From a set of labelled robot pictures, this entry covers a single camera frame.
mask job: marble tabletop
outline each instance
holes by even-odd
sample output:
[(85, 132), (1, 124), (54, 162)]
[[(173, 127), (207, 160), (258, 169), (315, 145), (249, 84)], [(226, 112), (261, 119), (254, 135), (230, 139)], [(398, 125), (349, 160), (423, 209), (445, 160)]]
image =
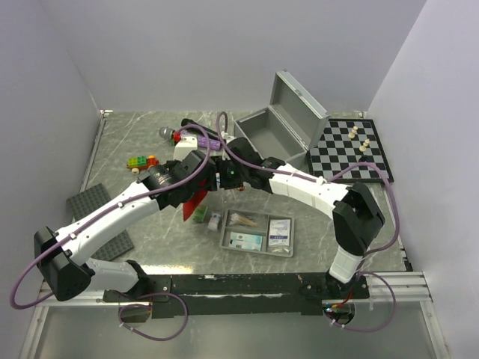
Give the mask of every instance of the marble tabletop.
[[(105, 121), (87, 188), (102, 183), (110, 197), (117, 196), (135, 180), (125, 167), (129, 157), (155, 155), (160, 162), (173, 158), (174, 148), (158, 136), (160, 127), (178, 128), (187, 117), (214, 128), (216, 114), (216, 111), (112, 112)], [(228, 112), (230, 128), (232, 120), (247, 114)], [(394, 226), (381, 185), (369, 187), (386, 218), (385, 226), (373, 242), (376, 247), (389, 241)], [(326, 271), (334, 259), (338, 245), (332, 221), (299, 201), (247, 188), (210, 192), (204, 204), (213, 211), (234, 208), (294, 217), (294, 256), (284, 258), (222, 249), (219, 232), (208, 230), (206, 223), (183, 222), (179, 206), (168, 207), (130, 226), (127, 231), (135, 248), (115, 261), (136, 260), (148, 274), (211, 274)], [(398, 244), (369, 256), (363, 268), (406, 270)]]

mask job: robotic arm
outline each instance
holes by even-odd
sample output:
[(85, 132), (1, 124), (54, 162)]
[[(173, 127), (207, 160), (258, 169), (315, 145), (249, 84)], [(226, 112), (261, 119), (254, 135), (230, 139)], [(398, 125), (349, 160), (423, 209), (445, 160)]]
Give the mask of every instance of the robotic arm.
[[(263, 160), (245, 138), (233, 140), (228, 147), (253, 165), (300, 173), (280, 159), (269, 157)], [(357, 182), (349, 187), (300, 173), (302, 177), (310, 179), (305, 180), (256, 170), (235, 159), (224, 160), (221, 156), (213, 156), (190, 181), (169, 191), (123, 203), (128, 198), (141, 197), (147, 192), (178, 184), (196, 171), (204, 158), (202, 152), (194, 150), (181, 162), (154, 166), (141, 174), (123, 193), (81, 221), (56, 232), (45, 227), (35, 233), (36, 257), (56, 244), (57, 238), (71, 237), (70, 241), (37, 265), (55, 297), (59, 301), (66, 301), (86, 289), (117, 290), (133, 298), (148, 293), (147, 275), (138, 263), (131, 260), (110, 263), (93, 260), (91, 255), (129, 225), (156, 211), (191, 201), (199, 203), (204, 197), (202, 192), (218, 189), (217, 173), (220, 174), (219, 188), (238, 188), (247, 182), (252, 188), (295, 198), (329, 216), (334, 221), (339, 248), (328, 276), (339, 286), (347, 286), (353, 280), (364, 253), (385, 222), (376, 201), (363, 183)], [(95, 221), (107, 209), (110, 209), (109, 212), (101, 220)], [(79, 235), (74, 234), (76, 228), (91, 222)]]

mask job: black and white checkered board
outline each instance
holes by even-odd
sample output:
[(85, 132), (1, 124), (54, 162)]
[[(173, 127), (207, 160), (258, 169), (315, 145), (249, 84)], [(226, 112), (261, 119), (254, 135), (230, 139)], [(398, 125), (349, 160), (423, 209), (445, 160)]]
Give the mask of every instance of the black and white checkered board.
[[(348, 134), (354, 126), (358, 127), (358, 134), (351, 139)], [(363, 153), (359, 147), (366, 138), (369, 138), (370, 143)], [(316, 177), (328, 179), (356, 162), (375, 163), (389, 182), (394, 182), (373, 120), (329, 120), (318, 146), (310, 149), (310, 172)], [(376, 171), (368, 167), (357, 167), (336, 182), (349, 183), (357, 180), (382, 182)]]

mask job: gray box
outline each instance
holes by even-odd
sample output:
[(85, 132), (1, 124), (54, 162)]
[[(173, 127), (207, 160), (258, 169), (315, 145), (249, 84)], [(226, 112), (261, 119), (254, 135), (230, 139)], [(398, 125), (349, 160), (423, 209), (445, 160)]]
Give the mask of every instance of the gray box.
[(263, 158), (276, 157), (304, 171), (306, 154), (327, 122), (324, 107), (283, 70), (276, 73), (269, 106), (235, 121), (234, 134), (247, 138)]
[[(233, 224), (231, 226), (228, 225), (230, 221), (231, 213), (240, 213), (246, 216), (254, 216), (256, 217), (256, 221), (258, 223), (258, 227), (247, 227), (242, 226), (240, 224)], [(258, 253), (258, 254), (268, 254), (270, 256), (277, 256), (277, 257), (287, 257), (291, 258), (294, 252), (294, 218), (287, 217), (284, 215), (271, 215), (269, 213), (258, 213), (258, 212), (249, 212), (244, 211), (242, 209), (227, 209), (225, 216), (223, 217), (223, 224), (222, 224), (222, 234), (219, 239), (219, 246), (224, 249), (231, 249), (233, 251), (243, 251), (249, 253)], [(289, 253), (270, 253), (267, 251), (268, 245), (268, 230), (269, 230), (269, 220), (271, 219), (290, 219), (291, 220), (291, 228), (290, 228), (290, 252)], [(261, 242), (261, 251), (250, 251), (248, 249), (242, 248), (234, 248), (230, 247), (230, 235), (231, 232), (238, 232), (238, 233), (245, 233), (245, 234), (255, 234), (257, 236), (262, 236), (263, 240)]]

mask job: white wall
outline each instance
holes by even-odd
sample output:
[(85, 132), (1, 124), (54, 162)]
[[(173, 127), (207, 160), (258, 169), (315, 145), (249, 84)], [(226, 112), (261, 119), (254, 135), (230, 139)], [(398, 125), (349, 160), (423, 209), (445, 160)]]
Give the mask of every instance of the white wall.
[(479, 350), (479, 2), (428, 0), (370, 107), (455, 358)]
[(254, 110), (288, 69), (366, 109), (425, 0), (40, 0), (99, 108)]
[[(0, 357), (17, 358), (31, 310), (8, 293), (33, 260), (33, 234), (68, 221), (98, 126), (86, 84), (37, 0), (0, 1)], [(37, 271), (19, 301), (36, 298)]]

